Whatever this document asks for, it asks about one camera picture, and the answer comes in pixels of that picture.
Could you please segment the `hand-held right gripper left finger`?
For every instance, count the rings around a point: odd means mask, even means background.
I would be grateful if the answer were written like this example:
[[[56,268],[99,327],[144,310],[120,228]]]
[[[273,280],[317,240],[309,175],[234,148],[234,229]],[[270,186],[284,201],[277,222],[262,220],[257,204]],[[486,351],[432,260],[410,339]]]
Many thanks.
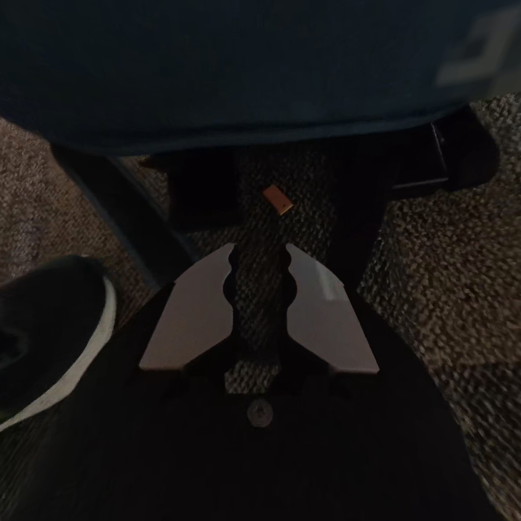
[[[224,285],[232,272],[227,243],[174,282],[172,292],[140,360],[144,371],[181,370],[233,331],[233,309]]]

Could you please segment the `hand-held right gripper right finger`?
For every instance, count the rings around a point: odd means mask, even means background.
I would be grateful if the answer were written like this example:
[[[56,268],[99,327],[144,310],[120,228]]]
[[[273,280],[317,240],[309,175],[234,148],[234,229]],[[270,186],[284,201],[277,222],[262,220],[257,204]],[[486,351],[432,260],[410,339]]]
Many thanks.
[[[334,373],[369,374],[380,371],[341,280],[325,265],[293,244],[289,274],[296,296],[287,310],[292,340],[327,363]]]

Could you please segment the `small orange lego brick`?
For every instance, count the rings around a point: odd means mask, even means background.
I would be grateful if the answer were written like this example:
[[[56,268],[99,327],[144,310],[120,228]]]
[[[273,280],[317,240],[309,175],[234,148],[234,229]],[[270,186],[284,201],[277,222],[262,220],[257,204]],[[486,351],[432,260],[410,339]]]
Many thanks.
[[[262,196],[273,207],[279,217],[295,207],[294,203],[275,184],[271,184],[262,190]]]

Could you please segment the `black chair base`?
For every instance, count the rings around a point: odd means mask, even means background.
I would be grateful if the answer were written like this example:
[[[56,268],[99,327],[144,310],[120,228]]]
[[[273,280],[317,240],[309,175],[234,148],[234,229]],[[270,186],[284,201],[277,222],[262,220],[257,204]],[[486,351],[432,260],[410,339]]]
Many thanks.
[[[355,290],[369,262],[388,202],[455,192],[489,182],[500,150],[469,105],[430,123],[396,132],[302,142],[332,160],[337,222],[326,266]],[[238,225],[239,159],[254,147],[200,148],[144,161],[166,174],[168,217],[107,157],[52,144],[59,166],[109,222],[145,274],[162,287],[195,263],[184,232]]]

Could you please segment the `person's dark shoe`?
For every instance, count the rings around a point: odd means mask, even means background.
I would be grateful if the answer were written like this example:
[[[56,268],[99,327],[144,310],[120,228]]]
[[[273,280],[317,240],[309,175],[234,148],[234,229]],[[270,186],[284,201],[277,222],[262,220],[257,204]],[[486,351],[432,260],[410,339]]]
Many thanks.
[[[1,284],[1,432],[67,398],[112,337],[113,283],[68,255]]]

